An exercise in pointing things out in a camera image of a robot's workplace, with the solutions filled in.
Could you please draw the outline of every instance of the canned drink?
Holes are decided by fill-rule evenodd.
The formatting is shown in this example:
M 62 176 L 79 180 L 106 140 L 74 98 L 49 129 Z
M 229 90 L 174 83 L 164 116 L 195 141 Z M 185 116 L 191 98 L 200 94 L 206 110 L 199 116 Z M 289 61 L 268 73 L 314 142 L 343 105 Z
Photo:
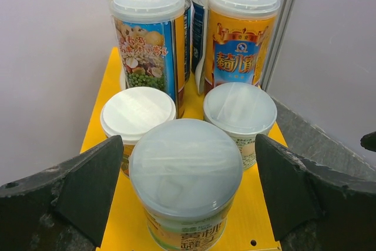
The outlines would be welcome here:
M 184 0 L 110 0 L 127 87 L 166 92 L 184 112 Z
M 184 38 L 185 38 L 185 50 L 184 50 L 184 77 L 186 82 L 189 80 L 190 75 L 190 8 L 192 5 L 191 0 L 184 0 Z
M 203 0 L 192 0 L 193 18 L 192 18 L 192 72 L 196 71 L 202 57 L 203 49 L 203 32 L 204 32 L 204 15 L 205 9 Z
M 279 0 L 209 0 L 204 92 L 226 82 L 258 85 Z

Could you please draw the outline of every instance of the can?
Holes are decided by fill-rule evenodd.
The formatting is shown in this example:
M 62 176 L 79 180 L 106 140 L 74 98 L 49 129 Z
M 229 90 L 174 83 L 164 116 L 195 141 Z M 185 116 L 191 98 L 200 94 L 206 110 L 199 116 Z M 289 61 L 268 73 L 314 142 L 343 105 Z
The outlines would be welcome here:
M 203 49 L 203 22 L 205 9 L 203 0 L 192 0 L 193 18 L 192 18 L 192 72 L 196 71 L 202 57 Z
M 110 0 L 126 85 L 166 92 L 184 112 L 184 0 Z
M 258 85 L 279 0 L 209 0 L 204 92 L 226 82 Z
M 232 139 L 197 119 L 150 130 L 135 146 L 129 172 L 150 234 L 171 251 L 204 251 L 220 239 L 243 174 Z
M 184 50 L 184 77 L 185 81 L 189 80 L 190 76 L 190 58 L 191 58 L 191 47 L 190 47 L 190 17 L 191 17 L 191 0 L 184 0 L 184 38 L 185 38 L 185 50 Z
M 267 135 L 276 119 L 274 101 L 249 83 L 225 83 L 212 89 L 204 99 L 204 121 L 222 129 L 235 141 L 243 170 L 256 164 L 256 135 Z
M 122 137 L 124 151 L 120 169 L 127 178 L 129 157 L 140 138 L 155 126 L 175 118 L 176 108 L 171 97 L 155 88 L 128 88 L 106 102 L 100 112 L 100 125 L 108 138 Z

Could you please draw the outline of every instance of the yellow label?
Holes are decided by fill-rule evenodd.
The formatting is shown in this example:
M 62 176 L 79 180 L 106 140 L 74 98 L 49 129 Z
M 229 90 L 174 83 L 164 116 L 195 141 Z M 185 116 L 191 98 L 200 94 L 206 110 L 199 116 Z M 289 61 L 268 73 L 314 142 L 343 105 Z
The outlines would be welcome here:
M 205 57 L 205 93 L 226 82 L 257 85 L 276 16 L 239 20 L 210 10 Z
M 145 211 L 147 226 L 156 243 L 165 250 L 204 251 L 222 235 L 231 203 L 219 214 L 196 222 L 161 219 Z
M 121 170 L 127 178 L 129 178 L 129 158 L 132 154 L 133 148 L 135 148 L 133 145 L 124 145 Z
M 184 36 L 184 15 L 175 19 L 175 44 L 176 44 L 176 80 L 177 80 L 177 116 L 181 118 L 184 114 L 184 65 L 185 65 L 185 36 Z

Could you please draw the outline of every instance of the food label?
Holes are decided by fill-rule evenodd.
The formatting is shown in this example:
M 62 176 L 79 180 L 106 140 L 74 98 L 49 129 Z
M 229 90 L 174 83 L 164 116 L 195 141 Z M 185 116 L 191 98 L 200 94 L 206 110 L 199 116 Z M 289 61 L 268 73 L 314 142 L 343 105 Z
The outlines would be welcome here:
M 226 82 L 259 84 L 275 18 L 247 21 L 210 10 L 205 93 Z
M 254 164 L 256 164 L 256 151 L 254 150 L 254 141 L 256 137 L 235 138 L 231 136 L 231 138 L 235 141 L 241 153 L 241 158 L 243 160 L 243 170 L 249 169 Z
M 202 6 L 193 3 L 194 14 L 192 20 L 192 72 L 202 57 L 203 48 L 203 21 L 205 10 Z
M 184 16 L 157 24 L 135 24 L 114 18 L 126 84 L 166 92 L 184 112 Z
M 121 170 L 127 178 L 129 178 L 129 158 L 132 154 L 133 148 L 133 145 L 124 145 Z
M 188 81 L 190 75 L 190 7 L 184 13 L 184 37 L 185 37 L 185 52 L 184 52 L 184 75 L 185 80 Z
M 161 219 L 145 211 L 147 226 L 154 240 L 165 250 L 204 251 L 222 235 L 231 203 L 219 214 L 198 222 Z

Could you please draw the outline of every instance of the blue label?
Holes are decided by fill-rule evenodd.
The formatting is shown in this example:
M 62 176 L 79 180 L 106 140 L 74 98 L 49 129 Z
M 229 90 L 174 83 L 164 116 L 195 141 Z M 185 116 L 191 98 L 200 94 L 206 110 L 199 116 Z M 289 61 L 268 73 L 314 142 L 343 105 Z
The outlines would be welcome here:
M 134 24 L 115 19 L 115 27 L 128 87 L 157 88 L 176 103 L 173 23 Z
M 196 71 L 202 57 L 203 48 L 203 21 L 205 10 L 202 6 L 193 3 L 194 14 L 192 22 L 192 71 Z
M 185 53 L 184 53 L 184 76 L 188 81 L 190 75 L 190 8 L 184 13 L 184 35 L 185 35 Z
M 252 83 L 259 46 L 255 42 L 214 42 L 214 87 L 226 82 Z

